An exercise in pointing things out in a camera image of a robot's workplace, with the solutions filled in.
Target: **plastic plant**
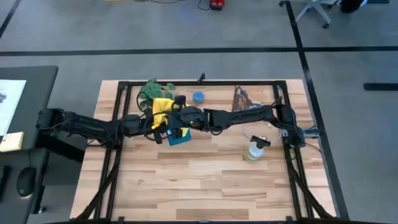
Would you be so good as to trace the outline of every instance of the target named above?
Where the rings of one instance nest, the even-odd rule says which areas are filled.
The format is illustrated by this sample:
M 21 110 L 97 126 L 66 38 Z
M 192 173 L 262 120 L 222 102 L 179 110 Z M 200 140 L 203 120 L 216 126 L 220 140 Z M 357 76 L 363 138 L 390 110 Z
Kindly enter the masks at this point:
M 175 85 L 172 83 L 162 86 L 156 82 L 156 78 L 148 80 L 140 89 L 139 98 L 142 99 L 139 103 L 140 109 L 145 110 L 148 107 L 152 107 L 154 98 L 174 99 L 173 93 L 169 92 L 170 90 L 175 90 Z

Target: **yellow towel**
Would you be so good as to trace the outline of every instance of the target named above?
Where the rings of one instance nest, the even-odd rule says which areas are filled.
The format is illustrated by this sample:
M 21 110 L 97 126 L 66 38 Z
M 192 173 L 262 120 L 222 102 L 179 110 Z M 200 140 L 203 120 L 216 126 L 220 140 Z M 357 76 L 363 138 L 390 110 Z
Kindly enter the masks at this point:
M 171 111 L 173 103 L 174 100 L 170 100 L 167 98 L 155 98 L 154 104 L 152 106 L 152 113 L 156 114 L 156 113 Z M 155 115 L 152 129 L 159 127 L 160 124 L 162 124 L 163 122 L 167 124 L 166 114 Z M 182 130 L 182 137 L 185 137 L 185 135 L 188 133 L 188 128 L 181 128 L 181 130 Z

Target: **black metal frame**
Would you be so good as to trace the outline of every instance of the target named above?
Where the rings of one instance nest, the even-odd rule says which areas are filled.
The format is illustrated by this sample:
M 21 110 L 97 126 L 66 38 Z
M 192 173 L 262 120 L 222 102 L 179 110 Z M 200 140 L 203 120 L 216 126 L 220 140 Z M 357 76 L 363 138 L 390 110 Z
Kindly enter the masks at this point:
M 124 107 L 123 107 L 123 114 L 122 118 L 127 115 L 127 112 L 129 110 L 129 103 L 130 103 L 130 97 L 131 97 L 131 90 L 134 86 L 142 86 L 145 85 L 146 82 L 119 82 L 118 83 L 118 91 L 116 93 L 116 100 L 114 104 L 114 110 L 113 110 L 113 120 L 118 119 L 118 113 L 119 113 L 119 107 L 121 104 L 121 97 L 123 91 L 126 91 L 126 96 L 124 99 Z M 206 80 L 199 80 L 199 81 L 177 81 L 173 82 L 174 85 L 177 86 L 203 86 L 203 85 L 267 85 L 267 86 L 272 86 L 273 91 L 274 91 L 274 97 L 275 99 L 279 98 L 279 90 L 282 90 L 283 94 L 283 100 L 286 105 L 290 106 L 290 99 L 289 99 L 289 94 L 287 91 L 287 85 L 286 81 L 282 80 L 277 80 L 277 81 L 206 81 Z M 290 155 L 290 145 L 287 143 L 287 138 L 285 136 L 282 137 L 282 142 L 284 145 L 284 152 L 285 152 L 285 160 L 287 164 L 287 170 L 289 173 L 289 182 L 290 182 L 290 188 L 292 191 L 292 198 L 293 198 L 293 203 L 294 203 L 294 209 L 295 209 L 295 216 L 297 219 L 302 218 L 302 211 L 300 208 L 300 202 L 299 202 L 299 195 L 297 192 L 297 186 L 296 184 L 299 185 L 300 188 L 305 187 L 307 188 L 307 180 L 305 178 L 305 171 L 304 171 L 304 166 L 303 166 L 303 161 L 302 161 L 302 156 L 301 152 L 298 146 L 294 146 L 294 152 L 296 155 L 296 163 L 298 167 L 298 175 L 294 175 L 291 172 L 291 169 L 294 169 L 293 167 L 293 162 L 292 158 Z M 109 193 L 109 199 L 108 199 L 108 204 L 106 207 L 106 219 L 111 219 L 112 218 L 112 211 L 113 211 L 113 203 L 114 203 L 114 198 L 116 195 L 116 185 L 117 185 L 117 173 L 119 171 L 119 165 L 121 162 L 121 153 L 122 153 L 122 145 L 123 145 L 123 140 L 120 142 L 120 148 L 116 149 L 116 156 L 114 159 L 114 166 L 116 166 L 116 175 L 115 178 L 112 180 L 111 183 L 111 190 Z M 105 153 L 105 158 L 104 158 L 104 164 L 103 164 L 103 170 L 101 172 L 101 180 L 99 183 L 99 186 L 102 186 L 105 182 L 106 176 L 108 174 L 108 169 L 109 169 L 109 160 L 111 157 L 111 151 L 112 149 L 106 149 Z M 312 211 L 312 206 L 316 206 L 317 202 L 315 198 L 311 195 L 311 199 L 305 197 L 305 206 L 307 210 L 307 217 L 309 218 L 314 218 L 313 216 L 313 211 Z M 102 208 L 102 196 L 101 199 L 99 200 L 99 203 L 97 204 L 95 208 L 95 213 L 94 213 L 94 219 L 100 218 L 100 212 Z

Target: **floor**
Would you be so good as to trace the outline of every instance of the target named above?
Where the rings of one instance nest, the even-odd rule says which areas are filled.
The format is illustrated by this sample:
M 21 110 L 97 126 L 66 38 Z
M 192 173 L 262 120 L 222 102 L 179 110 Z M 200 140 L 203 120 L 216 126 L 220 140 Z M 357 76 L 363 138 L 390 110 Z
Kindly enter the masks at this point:
M 3 0 L 0 67 L 59 66 L 49 106 L 88 116 L 101 80 L 198 78 L 203 72 L 207 78 L 302 78 L 313 110 L 322 112 L 350 219 L 397 223 L 397 93 L 366 92 L 362 84 L 398 82 L 398 2 L 368 4 L 348 15 L 334 7 L 327 30 L 315 11 L 292 27 L 278 1 L 227 0 L 219 12 L 199 10 L 197 2 Z M 291 6 L 297 15 L 304 4 Z M 68 218 L 79 165 L 62 169 L 67 163 L 52 156 L 46 176 L 53 186 L 48 194 L 62 190 L 66 199 L 59 204 L 45 194 L 52 209 L 29 223 Z

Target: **wooden table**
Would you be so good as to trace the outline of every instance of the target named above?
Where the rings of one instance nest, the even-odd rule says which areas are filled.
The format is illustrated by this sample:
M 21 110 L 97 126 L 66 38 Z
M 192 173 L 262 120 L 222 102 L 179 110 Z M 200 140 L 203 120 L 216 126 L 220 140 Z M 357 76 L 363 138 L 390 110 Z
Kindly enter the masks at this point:
M 305 89 L 301 80 L 286 80 L 290 103 L 301 127 L 313 124 Z M 95 118 L 111 120 L 118 81 L 103 81 Z M 188 100 L 194 91 L 205 94 L 200 108 L 231 111 L 235 86 L 178 86 L 176 93 Z M 270 86 L 243 86 L 254 103 L 271 104 Z M 133 87 L 129 113 L 139 113 Z M 265 122 L 245 124 L 249 135 L 277 139 L 279 130 Z M 249 141 L 241 125 L 232 126 L 219 136 L 192 131 L 192 140 L 170 147 L 146 138 L 125 138 L 113 220 L 285 220 L 294 215 L 282 141 L 266 149 L 256 162 L 242 158 Z M 308 143 L 318 146 L 316 140 Z M 335 215 L 330 189 L 320 153 L 312 147 L 302 148 L 303 163 L 310 190 L 325 209 Z M 88 205 L 98 189 L 104 149 L 88 147 L 81 168 L 71 217 Z M 301 191 L 302 212 L 305 214 Z M 102 217 L 108 195 L 103 202 Z

